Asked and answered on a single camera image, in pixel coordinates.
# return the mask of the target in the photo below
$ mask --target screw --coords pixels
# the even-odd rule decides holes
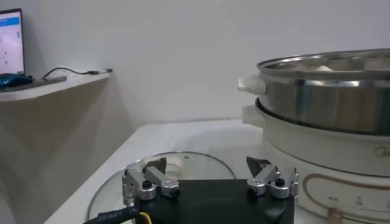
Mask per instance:
[[[282,179],[282,178],[279,178],[279,179],[277,179],[276,181],[275,181],[275,185],[277,186],[277,187],[283,187],[284,185],[285,185],[285,180],[284,179]]]
[[[143,189],[150,189],[152,187],[152,182],[150,182],[149,180],[145,180],[142,182],[142,188]]]

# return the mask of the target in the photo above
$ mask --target laptop screen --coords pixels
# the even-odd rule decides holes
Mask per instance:
[[[24,74],[20,9],[0,12],[0,74],[5,73]]]

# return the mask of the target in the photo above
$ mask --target yellow wire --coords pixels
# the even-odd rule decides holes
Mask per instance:
[[[148,224],[152,224],[152,219],[151,217],[145,213],[145,212],[140,212],[140,215],[142,215],[143,217],[145,217],[145,219],[147,220]]]

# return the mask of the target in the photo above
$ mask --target laptop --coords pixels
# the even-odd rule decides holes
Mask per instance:
[[[22,10],[0,11],[0,75],[25,74]]]
[[[23,38],[22,10],[0,11],[0,93],[65,81],[66,77],[35,80],[26,76]],[[12,86],[2,85],[15,79]]]

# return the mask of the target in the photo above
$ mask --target blue object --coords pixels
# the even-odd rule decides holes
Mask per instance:
[[[19,17],[0,19],[0,26],[15,26],[20,24]]]
[[[16,87],[30,84],[34,81],[32,77],[22,74],[2,74],[0,75],[0,89],[7,87]]]

